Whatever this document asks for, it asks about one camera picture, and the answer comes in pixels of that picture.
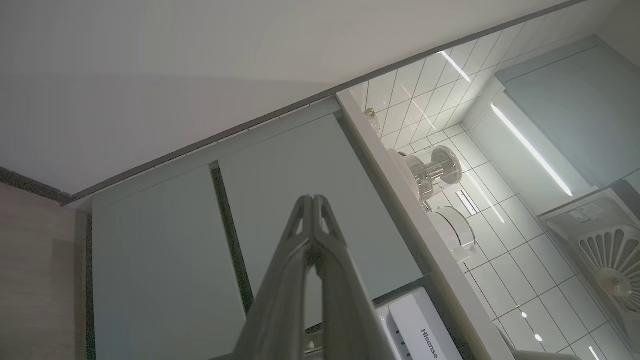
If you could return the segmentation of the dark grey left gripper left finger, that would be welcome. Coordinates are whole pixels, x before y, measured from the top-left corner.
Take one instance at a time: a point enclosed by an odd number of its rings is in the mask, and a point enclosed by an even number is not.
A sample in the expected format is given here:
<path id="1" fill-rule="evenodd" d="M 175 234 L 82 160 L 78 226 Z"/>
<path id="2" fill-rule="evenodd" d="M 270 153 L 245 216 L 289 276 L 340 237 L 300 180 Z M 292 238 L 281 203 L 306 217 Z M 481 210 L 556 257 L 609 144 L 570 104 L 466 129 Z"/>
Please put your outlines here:
<path id="1" fill-rule="evenodd" d="M 313 198 L 298 198 L 234 349 L 234 360 L 302 360 Z"/>

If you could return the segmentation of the pale green upper cabinet door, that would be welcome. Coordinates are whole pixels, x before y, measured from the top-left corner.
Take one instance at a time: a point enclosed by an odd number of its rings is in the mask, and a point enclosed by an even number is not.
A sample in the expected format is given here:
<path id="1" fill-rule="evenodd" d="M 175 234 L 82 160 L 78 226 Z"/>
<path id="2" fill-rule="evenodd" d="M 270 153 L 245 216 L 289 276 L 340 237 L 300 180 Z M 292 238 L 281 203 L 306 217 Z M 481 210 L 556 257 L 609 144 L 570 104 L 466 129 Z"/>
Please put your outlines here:
<path id="1" fill-rule="evenodd" d="M 218 161 L 254 296 L 301 196 L 327 198 L 371 299 L 422 277 L 402 234 L 333 116 Z"/>
<path id="2" fill-rule="evenodd" d="M 210 167 L 93 208 L 97 360 L 209 360 L 245 323 Z"/>

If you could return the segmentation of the pale green kitchen wall cabinet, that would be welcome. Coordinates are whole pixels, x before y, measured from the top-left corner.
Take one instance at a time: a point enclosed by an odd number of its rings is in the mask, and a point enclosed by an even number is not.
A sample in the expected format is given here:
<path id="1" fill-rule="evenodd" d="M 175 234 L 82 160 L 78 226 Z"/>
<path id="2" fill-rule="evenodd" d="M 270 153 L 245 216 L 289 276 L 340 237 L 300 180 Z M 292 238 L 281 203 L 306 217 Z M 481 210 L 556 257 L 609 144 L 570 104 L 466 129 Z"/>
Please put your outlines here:
<path id="1" fill-rule="evenodd" d="M 590 186 L 640 170 L 640 67 L 603 40 L 556 48 L 497 79 Z"/>

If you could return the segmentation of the light wood side panel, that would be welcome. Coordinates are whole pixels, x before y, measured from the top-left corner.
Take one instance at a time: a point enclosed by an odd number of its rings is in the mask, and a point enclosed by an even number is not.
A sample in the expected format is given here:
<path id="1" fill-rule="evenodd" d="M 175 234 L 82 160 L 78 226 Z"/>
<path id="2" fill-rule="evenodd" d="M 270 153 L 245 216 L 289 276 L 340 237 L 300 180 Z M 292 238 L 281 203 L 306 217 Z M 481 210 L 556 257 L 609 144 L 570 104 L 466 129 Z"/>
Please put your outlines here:
<path id="1" fill-rule="evenodd" d="M 0 182 L 0 360 L 85 360 L 87 214 Z"/>

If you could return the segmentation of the white front-load washing machine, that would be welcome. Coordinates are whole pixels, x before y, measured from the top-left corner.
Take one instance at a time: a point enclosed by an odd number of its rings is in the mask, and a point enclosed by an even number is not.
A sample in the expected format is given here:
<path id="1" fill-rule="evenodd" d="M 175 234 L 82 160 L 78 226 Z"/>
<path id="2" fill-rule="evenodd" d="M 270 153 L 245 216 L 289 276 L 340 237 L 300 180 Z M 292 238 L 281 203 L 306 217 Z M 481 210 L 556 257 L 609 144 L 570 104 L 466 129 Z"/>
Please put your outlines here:
<path id="1" fill-rule="evenodd" d="M 375 308 L 391 360 L 463 360 L 429 294 L 418 287 Z"/>

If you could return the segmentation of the white vertical partition board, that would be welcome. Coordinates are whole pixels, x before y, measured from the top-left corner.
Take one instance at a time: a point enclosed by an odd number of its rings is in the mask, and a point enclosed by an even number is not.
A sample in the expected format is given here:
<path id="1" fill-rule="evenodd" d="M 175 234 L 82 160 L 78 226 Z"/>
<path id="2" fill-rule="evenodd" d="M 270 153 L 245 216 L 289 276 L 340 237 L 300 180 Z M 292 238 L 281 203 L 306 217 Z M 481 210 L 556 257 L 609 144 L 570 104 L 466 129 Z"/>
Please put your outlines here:
<path id="1" fill-rule="evenodd" d="M 349 91 L 336 94 L 345 133 L 418 268 L 430 281 L 429 296 L 440 301 L 445 323 L 458 330 L 476 360 L 515 360 L 489 313 L 454 260 L 427 213 L 414 197 L 393 158 Z"/>

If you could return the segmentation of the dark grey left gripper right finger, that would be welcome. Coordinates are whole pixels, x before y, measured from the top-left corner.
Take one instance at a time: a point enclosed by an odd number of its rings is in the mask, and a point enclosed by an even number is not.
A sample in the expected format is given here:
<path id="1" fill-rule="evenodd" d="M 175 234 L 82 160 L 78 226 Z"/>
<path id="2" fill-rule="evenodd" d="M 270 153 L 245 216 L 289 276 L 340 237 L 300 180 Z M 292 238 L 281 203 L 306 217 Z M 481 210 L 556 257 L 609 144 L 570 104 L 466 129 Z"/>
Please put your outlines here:
<path id="1" fill-rule="evenodd" d="M 313 197 L 311 248 L 322 280 L 324 360 L 394 360 L 329 200 Z"/>

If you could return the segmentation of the small clear glass bottle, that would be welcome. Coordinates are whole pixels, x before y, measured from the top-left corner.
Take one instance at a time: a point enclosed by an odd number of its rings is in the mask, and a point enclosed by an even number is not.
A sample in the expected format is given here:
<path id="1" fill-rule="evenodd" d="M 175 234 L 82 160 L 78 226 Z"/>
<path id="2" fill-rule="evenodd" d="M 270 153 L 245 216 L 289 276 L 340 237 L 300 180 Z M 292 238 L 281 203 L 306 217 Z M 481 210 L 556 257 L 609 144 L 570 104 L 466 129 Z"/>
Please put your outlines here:
<path id="1" fill-rule="evenodd" d="M 373 108 L 368 108 L 364 111 L 366 120 L 370 123 L 371 128 L 378 136 L 381 134 L 382 126 L 377 116 L 377 112 Z"/>

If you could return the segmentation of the white range hood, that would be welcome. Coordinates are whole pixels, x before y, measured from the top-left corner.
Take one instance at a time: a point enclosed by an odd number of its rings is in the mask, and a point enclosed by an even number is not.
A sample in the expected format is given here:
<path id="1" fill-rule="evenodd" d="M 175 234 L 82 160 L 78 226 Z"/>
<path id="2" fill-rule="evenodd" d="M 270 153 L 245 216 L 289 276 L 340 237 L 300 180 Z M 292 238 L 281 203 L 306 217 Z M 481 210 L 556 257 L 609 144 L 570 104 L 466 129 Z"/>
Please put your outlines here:
<path id="1" fill-rule="evenodd" d="M 577 266 L 632 351 L 640 353 L 640 197 L 602 189 L 554 210 L 541 222 Z"/>

